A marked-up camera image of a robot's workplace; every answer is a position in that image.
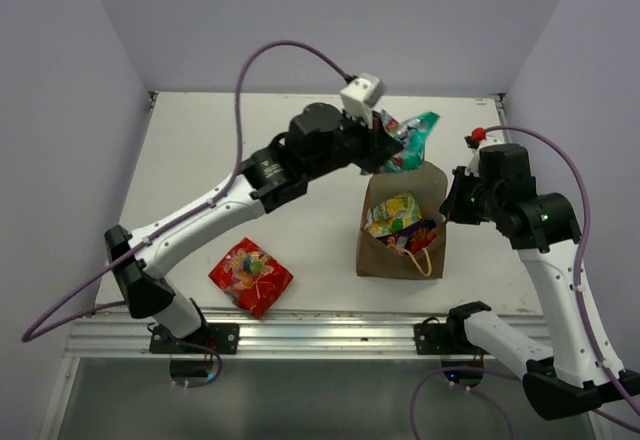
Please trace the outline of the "red snack sticks bag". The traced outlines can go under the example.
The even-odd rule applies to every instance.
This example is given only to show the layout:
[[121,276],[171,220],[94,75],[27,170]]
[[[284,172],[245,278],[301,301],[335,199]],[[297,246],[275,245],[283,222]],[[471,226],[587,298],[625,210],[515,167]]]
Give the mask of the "red snack sticks bag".
[[439,230],[427,227],[417,227],[407,237],[405,249],[416,254],[417,252],[427,248],[439,236]]

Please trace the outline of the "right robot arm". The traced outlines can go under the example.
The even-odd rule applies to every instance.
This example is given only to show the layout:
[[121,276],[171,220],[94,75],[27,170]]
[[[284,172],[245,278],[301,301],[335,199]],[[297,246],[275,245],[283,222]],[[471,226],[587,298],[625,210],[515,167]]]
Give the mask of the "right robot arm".
[[545,420],[638,395],[639,375],[624,367],[608,341],[575,259],[581,232],[568,199],[537,193],[524,147],[495,138],[472,147],[472,161],[455,169],[440,211],[457,224],[492,222],[509,240],[534,285],[551,344],[525,336],[477,301],[450,310],[449,347],[461,353],[478,347],[493,355],[521,380]]

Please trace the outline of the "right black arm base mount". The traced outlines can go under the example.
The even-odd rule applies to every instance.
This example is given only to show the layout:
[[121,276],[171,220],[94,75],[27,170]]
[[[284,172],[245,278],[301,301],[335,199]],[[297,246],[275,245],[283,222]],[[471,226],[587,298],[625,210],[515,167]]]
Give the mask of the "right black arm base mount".
[[413,325],[413,339],[418,355],[463,355],[469,347],[457,342],[446,323],[430,316]]

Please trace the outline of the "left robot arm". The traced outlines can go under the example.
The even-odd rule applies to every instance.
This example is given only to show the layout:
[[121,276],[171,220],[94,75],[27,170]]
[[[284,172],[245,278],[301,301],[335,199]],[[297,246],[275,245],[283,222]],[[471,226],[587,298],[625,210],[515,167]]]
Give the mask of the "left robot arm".
[[311,181],[349,165],[375,173],[401,149],[380,116],[367,125],[329,104],[308,105],[287,131],[205,195],[145,227],[106,231],[112,272],[129,315],[154,319],[185,352],[201,350],[208,339],[201,311],[167,274],[223,233],[305,195]]

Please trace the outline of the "brown paper bag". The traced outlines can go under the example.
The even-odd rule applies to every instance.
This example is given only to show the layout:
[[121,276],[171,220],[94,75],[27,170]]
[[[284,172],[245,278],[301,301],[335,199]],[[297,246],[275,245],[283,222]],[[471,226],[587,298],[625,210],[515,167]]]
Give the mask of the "brown paper bag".
[[447,220],[439,207],[445,173],[416,169],[373,175],[367,186],[356,250],[356,274],[403,280],[443,277]]

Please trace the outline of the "purple Fox's berries candy bag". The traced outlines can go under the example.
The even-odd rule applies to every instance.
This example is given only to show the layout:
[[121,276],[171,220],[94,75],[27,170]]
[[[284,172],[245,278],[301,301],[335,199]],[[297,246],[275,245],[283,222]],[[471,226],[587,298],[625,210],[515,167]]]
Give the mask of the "purple Fox's berries candy bag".
[[408,243],[409,243],[408,235],[404,235],[400,233],[390,234],[384,237],[380,237],[379,241],[398,255],[412,254],[412,252],[408,249]]

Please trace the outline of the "yellow green Fox's candy bag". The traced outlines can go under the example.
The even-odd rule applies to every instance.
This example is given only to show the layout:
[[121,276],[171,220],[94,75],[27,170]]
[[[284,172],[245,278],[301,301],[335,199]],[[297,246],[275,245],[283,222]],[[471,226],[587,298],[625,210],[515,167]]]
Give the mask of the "yellow green Fox's candy bag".
[[410,192],[395,195],[372,206],[364,229],[374,238],[398,233],[423,219],[421,209]]

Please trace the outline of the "red fruit candy bag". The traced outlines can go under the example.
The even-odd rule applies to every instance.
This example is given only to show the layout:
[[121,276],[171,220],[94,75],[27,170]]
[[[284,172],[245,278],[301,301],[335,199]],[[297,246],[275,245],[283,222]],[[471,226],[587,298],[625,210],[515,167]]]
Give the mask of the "red fruit candy bag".
[[261,319],[288,288],[292,273],[249,238],[234,245],[209,273],[234,304]]

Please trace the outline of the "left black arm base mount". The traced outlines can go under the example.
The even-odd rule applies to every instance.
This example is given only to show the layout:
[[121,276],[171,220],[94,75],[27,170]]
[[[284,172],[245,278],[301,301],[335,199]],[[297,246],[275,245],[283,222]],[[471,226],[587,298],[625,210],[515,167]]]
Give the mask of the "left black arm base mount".
[[237,323],[208,323],[185,338],[174,337],[161,325],[150,329],[149,351],[152,354],[208,354],[214,350],[221,355],[237,353],[240,326]]

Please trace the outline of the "aluminium rail frame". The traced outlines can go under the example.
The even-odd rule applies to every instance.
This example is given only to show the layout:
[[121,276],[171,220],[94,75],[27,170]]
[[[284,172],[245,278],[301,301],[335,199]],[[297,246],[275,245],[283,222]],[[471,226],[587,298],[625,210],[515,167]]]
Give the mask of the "aluminium rail frame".
[[[196,199],[227,176],[234,155],[231,95],[159,93],[120,223],[141,227]],[[169,279],[210,321],[239,325],[238,353],[245,358],[406,358],[415,354],[417,322],[478,300],[523,334],[547,341],[529,276],[491,225],[449,227],[441,280],[358,276],[366,186],[367,178],[353,167],[316,180],[302,198],[193,253]],[[273,254],[294,276],[260,321],[236,308],[208,276],[243,238]]]

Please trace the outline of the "teal red candy bag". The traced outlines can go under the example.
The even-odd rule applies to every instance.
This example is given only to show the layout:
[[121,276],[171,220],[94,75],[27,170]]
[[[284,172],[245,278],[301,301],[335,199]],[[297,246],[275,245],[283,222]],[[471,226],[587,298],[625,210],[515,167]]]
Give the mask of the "teal red candy bag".
[[404,121],[396,120],[389,112],[380,112],[385,132],[403,146],[383,166],[381,173],[399,173],[415,170],[424,161],[427,139],[432,134],[440,115],[435,112],[424,112]]

